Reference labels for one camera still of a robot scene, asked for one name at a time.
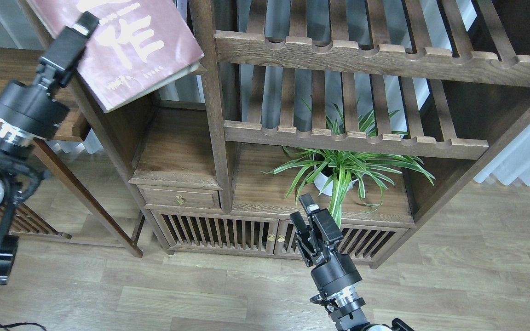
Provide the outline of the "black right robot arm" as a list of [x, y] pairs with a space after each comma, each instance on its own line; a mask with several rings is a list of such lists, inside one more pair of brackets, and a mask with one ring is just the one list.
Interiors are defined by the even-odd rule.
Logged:
[[311, 298], [311, 303], [323, 306], [339, 331], [411, 331], [412, 327], [398, 318], [391, 325], [368, 321], [362, 310], [365, 301], [355, 290], [362, 277], [352, 259], [337, 249], [337, 243], [344, 237], [339, 226], [311, 195], [301, 195], [299, 201], [310, 224], [305, 223], [300, 212], [293, 212], [290, 218], [305, 265], [314, 267], [311, 277], [318, 294]]

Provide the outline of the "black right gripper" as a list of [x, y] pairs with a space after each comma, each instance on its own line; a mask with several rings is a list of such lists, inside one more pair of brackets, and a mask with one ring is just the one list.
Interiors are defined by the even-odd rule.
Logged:
[[298, 198], [310, 224], [300, 212], [292, 212], [290, 219], [296, 231], [296, 245], [305, 264], [314, 266], [311, 276], [321, 295], [334, 295], [362, 280], [355, 264], [347, 254], [341, 254], [337, 243], [343, 234], [327, 209], [320, 207], [311, 194]]

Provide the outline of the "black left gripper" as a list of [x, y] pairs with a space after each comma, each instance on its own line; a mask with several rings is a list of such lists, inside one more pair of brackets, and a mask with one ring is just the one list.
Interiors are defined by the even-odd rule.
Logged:
[[72, 27], [65, 27], [39, 58], [36, 77], [27, 86], [9, 81], [0, 94], [0, 138], [6, 141], [49, 140], [69, 108], [55, 100], [65, 88], [83, 56], [99, 18], [86, 11]]

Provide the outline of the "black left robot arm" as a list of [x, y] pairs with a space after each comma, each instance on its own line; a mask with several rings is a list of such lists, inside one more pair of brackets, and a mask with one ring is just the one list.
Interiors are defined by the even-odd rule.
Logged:
[[31, 84], [11, 80], [0, 93], [0, 286], [8, 283], [18, 240], [10, 235], [16, 209], [50, 174], [27, 163], [32, 141], [53, 138], [69, 108], [55, 96], [76, 73], [99, 18], [86, 11], [63, 28], [39, 58]]

